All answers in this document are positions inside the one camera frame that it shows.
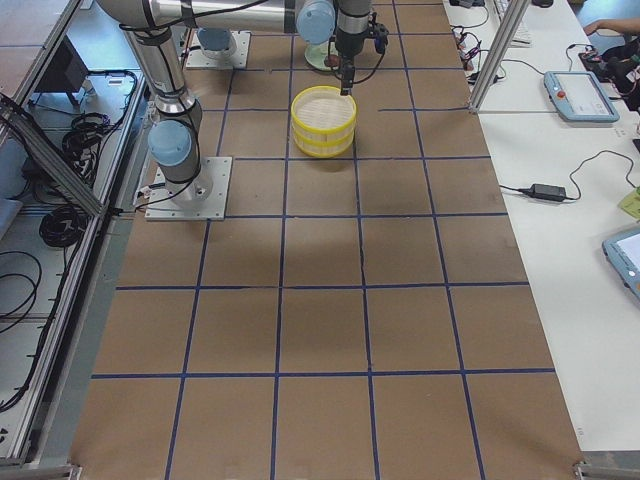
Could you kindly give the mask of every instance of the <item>white table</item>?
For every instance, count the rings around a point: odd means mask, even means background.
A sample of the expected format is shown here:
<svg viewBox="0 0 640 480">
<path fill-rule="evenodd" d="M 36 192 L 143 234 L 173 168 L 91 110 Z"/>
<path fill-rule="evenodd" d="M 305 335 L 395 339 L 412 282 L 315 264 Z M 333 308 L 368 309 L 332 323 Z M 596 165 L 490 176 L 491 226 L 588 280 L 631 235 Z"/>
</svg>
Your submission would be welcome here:
<svg viewBox="0 0 640 480">
<path fill-rule="evenodd" d="M 487 24 L 470 31 L 488 47 L 498 26 L 488 0 Z M 473 25 L 485 16 L 445 6 L 452 24 Z M 569 5 L 529 7 L 524 18 L 530 48 L 510 48 L 506 58 L 541 71 L 568 70 L 565 49 L 587 43 Z M 574 69 L 581 48 L 571 50 Z M 507 79 L 494 85 L 480 109 L 480 121 L 501 184 L 563 185 L 575 195 L 568 175 L 600 150 L 634 159 L 631 180 L 640 183 L 640 155 L 631 139 L 640 120 L 624 104 L 613 125 L 568 124 L 553 112 L 542 77 L 526 65 L 505 63 Z M 583 451 L 640 450 L 640 302 L 602 254 L 607 237 L 636 225 L 617 208 L 630 192 L 629 163 L 604 154 L 575 176 L 583 191 L 575 204 L 553 205 L 504 194 L 536 305 L 553 355 L 567 407 Z"/>
</svg>

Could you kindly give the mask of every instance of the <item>yellow bowl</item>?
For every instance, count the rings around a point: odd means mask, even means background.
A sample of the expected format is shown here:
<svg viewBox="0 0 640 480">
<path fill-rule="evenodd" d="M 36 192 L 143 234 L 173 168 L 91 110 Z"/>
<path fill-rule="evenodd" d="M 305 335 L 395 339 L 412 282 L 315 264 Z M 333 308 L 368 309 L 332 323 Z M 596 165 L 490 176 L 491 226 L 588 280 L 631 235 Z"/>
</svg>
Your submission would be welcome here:
<svg viewBox="0 0 640 480">
<path fill-rule="evenodd" d="M 291 104 L 293 139 L 307 155 L 335 157 L 353 143 L 357 107 L 336 87 L 318 86 L 300 92 Z"/>
</svg>

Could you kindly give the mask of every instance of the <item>black cable bundle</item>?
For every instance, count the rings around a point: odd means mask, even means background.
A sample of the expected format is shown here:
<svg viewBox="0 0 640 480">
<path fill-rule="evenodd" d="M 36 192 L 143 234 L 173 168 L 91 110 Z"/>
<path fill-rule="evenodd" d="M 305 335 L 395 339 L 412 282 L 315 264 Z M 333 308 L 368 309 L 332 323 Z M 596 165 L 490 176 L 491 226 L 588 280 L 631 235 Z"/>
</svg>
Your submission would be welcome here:
<svg viewBox="0 0 640 480">
<path fill-rule="evenodd" d="M 87 216 L 74 205 L 63 205 L 42 218 L 39 234 L 50 247 L 70 247 L 82 238 Z"/>
<path fill-rule="evenodd" d="M 95 183 L 102 139 L 110 133 L 111 128 L 109 116 L 85 113 L 71 122 L 71 130 L 62 138 L 65 160 L 88 185 Z"/>
</svg>

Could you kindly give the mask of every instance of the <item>person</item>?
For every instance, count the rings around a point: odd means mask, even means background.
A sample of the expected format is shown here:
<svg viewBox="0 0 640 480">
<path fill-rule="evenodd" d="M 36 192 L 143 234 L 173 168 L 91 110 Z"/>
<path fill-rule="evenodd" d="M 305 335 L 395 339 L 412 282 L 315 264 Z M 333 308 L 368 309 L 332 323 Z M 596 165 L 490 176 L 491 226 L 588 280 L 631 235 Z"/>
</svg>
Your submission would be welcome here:
<svg viewBox="0 0 640 480">
<path fill-rule="evenodd" d="M 640 34 L 640 17 L 625 19 L 603 18 L 586 25 L 584 33 L 592 35 L 598 30 L 605 29 L 613 30 L 622 35 L 638 35 Z M 607 63 L 608 70 L 612 72 L 611 80 L 630 110 L 638 110 L 640 108 L 640 85 L 638 84 L 638 79 L 631 81 L 625 75 L 619 74 L 618 68 L 622 66 L 620 62 L 631 61 L 632 57 L 632 60 L 636 63 L 639 55 L 640 38 L 634 38 L 624 45 L 609 48 L 600 55 L 602 60 Z"/>
<path fill-rule="evenodd" d="M 584 27 L 584 33 L 589 36 L 598 30 L 613 30 L 622 35 L 640 34 L 640 17 L 637 18 L 602 18 Z"/>
</svg>

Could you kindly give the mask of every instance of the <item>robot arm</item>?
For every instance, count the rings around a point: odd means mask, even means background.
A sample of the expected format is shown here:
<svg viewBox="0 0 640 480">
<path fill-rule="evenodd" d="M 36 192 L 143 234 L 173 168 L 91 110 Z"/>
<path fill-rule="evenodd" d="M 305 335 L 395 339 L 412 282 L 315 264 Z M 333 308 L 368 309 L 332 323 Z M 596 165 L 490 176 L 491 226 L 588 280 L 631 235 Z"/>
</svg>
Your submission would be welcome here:
<svg viewBox="0 0 640 480">
<path fill-rule="evenodd" d="M 354 59 L 362 52 L 365 40 L 373 39 L 381 55 L 387 43 L 388 32 L 384 25 L 376 23 L 375 16 L 370 19 L 371 0 L 334 2 L 337 14 L 334 12 L 332 16 L 317 15 L 318 10 L 310 5 L 315 3 L 313 0 L 257 0 L 250 3 L 242 0 L 98 0 L 98 3 L 120 22 L 156 94 L 156 105 L 168 115 L 188 111 L 195 104 L 175 55 L 171 25 L 182 23 L 191 28 L 232 27 L 294 33 L 296 20 L 300 19 L 299 26 L 306 25 L 307 30 L 313 31 L 314 43 L 329 40 L 335 26 L 336 49 L 341 59 L 338 77 L 342 95 L 351 92 L 355 76 Z M 304 28 L 299 30 L 305 38 Z"/>
</svg>

